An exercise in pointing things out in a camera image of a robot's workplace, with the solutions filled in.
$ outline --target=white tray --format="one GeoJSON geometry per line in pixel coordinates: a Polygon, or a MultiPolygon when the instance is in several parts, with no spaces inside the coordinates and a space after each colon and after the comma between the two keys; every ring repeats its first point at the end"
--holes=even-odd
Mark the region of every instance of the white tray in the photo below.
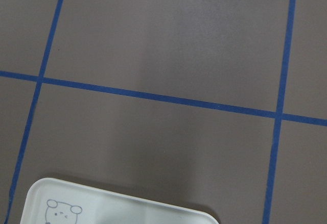
{"type": "Polygon", "coordinates": [[[204,212],[53,178],[30,188],[20,224],[218,224],[204,212]]]}

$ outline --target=blue tape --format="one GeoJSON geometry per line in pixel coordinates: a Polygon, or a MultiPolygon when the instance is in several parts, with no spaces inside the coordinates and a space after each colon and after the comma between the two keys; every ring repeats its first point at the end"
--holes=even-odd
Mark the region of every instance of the blue tape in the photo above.
{"type": "MultiPolygon", "coordinates": [[[[9,201],[8,201],[8,209],[7,209],[5,224],[7,224],[8,220],[9,220],[11,207],[12,207],[12,203],[13,203],[13,200],[14,200],[16,187],[17,187],[17,182],[18,182],[18,178],[19,178],[20,168],[21,168],[21,164],[22,164],[22,161],[23,161],[23,158],[24,158],[24,154],[25,154],[25,150],[26,150],[26,146],[27,146],[27,141],[28,141],[28,137],[29,137],[29,134],[30,134],[31,126],[32,126],[33,115],[34,115],[35,108],[36,108],[36,105],[37,105],[37,101],[38,101],[38,98],[39,98],[39,95],[40,95],[42,80],[43,80],[43,77],[44,77],[46,65],[48,63],[48,58],[49,58],[49,54],[50,54],[50,50],[51,50],[52,41],[53,41],[55,31],[56,31],[56,27],[57,27],[57,23],[58,23],[58,19],[59,19],[59,14],[60,14],[62,2],[63,2],[63,0],[58,0],[58,2],[57,2],[55,14],[54,14],[54,17],[53,17],[53,20],[52,20],[48,40],[46,42],[46,47],[45,47],[45,51],[44,51],[44,54],[43,54],[43,60],[42,60],[42,64],[41,64],[41,67],[40,67],[39,76],[36,77],[36,86],[35,86],[35,90],[34,90],[34,94],[33,94],[33,98],[32,98],[32,103],[31,103],[31,106],[30,106],[30,111],[29,111],[29,115],[28,115],[28,118],[27,118],[25,130],[24,130],[24,135],[23,135],[23,138],[22,138],[22,141],[21,141],[21,145],[20,145],[20,149],[19,149],[19,153],[18,153],[18,157],[17,157],[17,161],[16,161],[16,167],[15,167],[15,171],[14,171],[13,178],[12,178],[12,181],[11,181],[10,190],[9,190],[9,201]]],[[[16,76],[16,77],[19,77],[19,78],[31,78],[31,76],[26,76],[24,74],[14,75],[14,74],[9,74],[8,72],[3,73],[3,75],[5,75],[5,74],[6,75],[11,75],[11,76],[16,76]]]]}
{"type": "Polygon", "coordinates": [[[227,111],[227,112],[233,112],[233,113],[241,113],[241,114],[250,114],[250,115],[268,117],[268,118],[275,117],[275,113],[270,112],[270,111],[237,107],[237,106],[218,104],[218,103],[203,102],[203,101],[179,98],[179,97],[174,97],[174,96],[158,95],[158,94],[152,94],[152,93],[146,93],[146,92],[118,89],[118,88],[112,88],[112,87],[106,87],[106,86],[100,86],[100,85],[84,84],[84,83],[65,81],[65,80],[57,80],[57,79],[51,79],[51,78],[44,78],[43,82],[47,83],[47,84],[52,84],[52,85],[59,85],[59,86],[72,87],[72,88],[78,88],[78,89],[84,89],[84,90],[92,90],[92,91],[98,91],[98,92],[104,92],[104,93],[110,93],[110,94],[131,96],[131,97],[150,99],[150,100],[161,101],[161,102],[166,102],[166,103],[182,104],[182,105],[193,106],[193,107],[215,109],[215,110],[221,110],[221,111],[227,111]]]}
{"type": "Polygon", "coordinates": [[[276,164],[277,164],[277,155],[278,155],[278,146],[279,146],[279,137],[281,134],[281,127],[282,127],[287,73],[288,73],[291,44],[292,44],[295,2],[296,2],[296,0],[289,1],[287,27],[286,27],[286,35],[285,35],[285,42],[284,42],[283,62],[282,62],[281,78],[279,80],[276,118],[275,118],[275,123],[274,123],[274,130],[273,130],[273,142],[272,142],[271,153],[270,153],[266,199],[265,199],[265,205],[264,205],[262,224],[269,224],[269,220],[270,220],[270,211],[271,211],[271,204],[272,204],[272,196],[273,196],[276,164]]]}
{"type": "Polygon", "coordinates": [[[34,81],[36,82],[37,76],[22,74],[22,73],[15,73],[15,72],[6,72],[0,70],[1,77],[13,78],[18,80],[27,80],[27,81],[34,81]]]}
{"type": "Polygon", "coordinates": [[[305,117],[300,115],[283,114],[282,119],[299,122],[299,123],[309,123],[311,125],[317,125],[317,126],[327,126],[327,119],[322,119],[322,118],[311,118],[311,117],[305,117]]]}

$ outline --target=cartoon bear face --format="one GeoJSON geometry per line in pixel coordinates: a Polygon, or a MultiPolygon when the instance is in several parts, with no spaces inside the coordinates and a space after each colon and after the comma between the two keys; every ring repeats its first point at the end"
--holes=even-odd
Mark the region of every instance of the cartoon bear face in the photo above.
{"type": "Polygon", "coordinates": [[[82,212],[79,206],[72,206],[55,200],[48,200],[45,212],[46,224],[76,224],[77,215],[82,212]]]}

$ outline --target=floor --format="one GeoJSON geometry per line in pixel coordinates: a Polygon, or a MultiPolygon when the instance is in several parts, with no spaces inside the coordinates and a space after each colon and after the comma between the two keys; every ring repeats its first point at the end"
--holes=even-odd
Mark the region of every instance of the floor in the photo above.
{"type": "Polygon", "coordinates": [[[53,177],[327,223],[327,0],[0,0],[0,221],[53,177]]]}

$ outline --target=bear ear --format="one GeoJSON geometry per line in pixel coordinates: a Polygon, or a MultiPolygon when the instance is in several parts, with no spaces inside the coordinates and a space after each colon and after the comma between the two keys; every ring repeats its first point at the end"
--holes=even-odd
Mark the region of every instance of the bear ear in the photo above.
{"type": "Polygon", "coordinates": [[[56,208],[58,206],[58,202],[55,200],[48,200],[46,202],[46,204],[50,207],[50,208],[56,208]]]}
{"type": "Polygon", "coordinates": [[[74,214],[80,214],[82,213],[82,208],[79,207],[79,206],[71,206],[71,211],[74,213],[74,214]]]}

